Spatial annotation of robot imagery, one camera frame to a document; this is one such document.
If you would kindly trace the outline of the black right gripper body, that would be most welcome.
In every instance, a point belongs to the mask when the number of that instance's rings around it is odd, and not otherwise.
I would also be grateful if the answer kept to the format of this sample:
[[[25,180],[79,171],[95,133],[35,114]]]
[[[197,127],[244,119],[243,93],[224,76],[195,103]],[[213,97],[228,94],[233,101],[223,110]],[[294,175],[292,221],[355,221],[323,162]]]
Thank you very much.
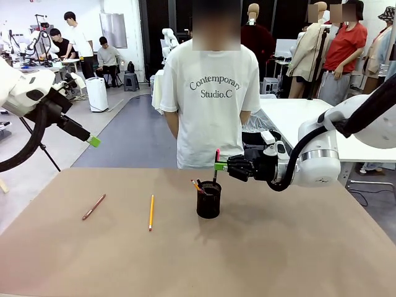
[[[277,173],[278,157],[261,156],[252,161],[254,172],[253,178],[257,181],[271,182]]]

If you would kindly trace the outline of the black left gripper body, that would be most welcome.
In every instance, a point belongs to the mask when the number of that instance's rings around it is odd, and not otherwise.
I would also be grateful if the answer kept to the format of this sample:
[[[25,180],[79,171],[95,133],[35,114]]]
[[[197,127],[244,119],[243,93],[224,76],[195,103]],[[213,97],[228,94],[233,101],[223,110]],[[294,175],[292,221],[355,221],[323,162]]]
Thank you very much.
[[[63,124],[69,120],[66,113],[72,107],[72,103],[59,91],[50,89],[45,97],[47,110],[47,124]]]

